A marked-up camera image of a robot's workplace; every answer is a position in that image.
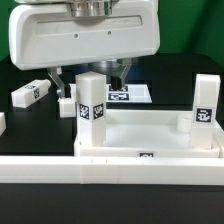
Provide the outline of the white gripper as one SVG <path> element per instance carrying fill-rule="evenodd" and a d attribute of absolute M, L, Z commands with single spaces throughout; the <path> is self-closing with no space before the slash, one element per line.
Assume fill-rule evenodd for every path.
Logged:
<path fill-rule="evenodd" d="M 60 66 L 118 59 L 113 90 L 125 86 L 135 58 L 160 46 L 158 0 L 15 0 L 9 18 L 9 49 L 21 70 L 48 68 L 59 98 L 71 87 Z"/>

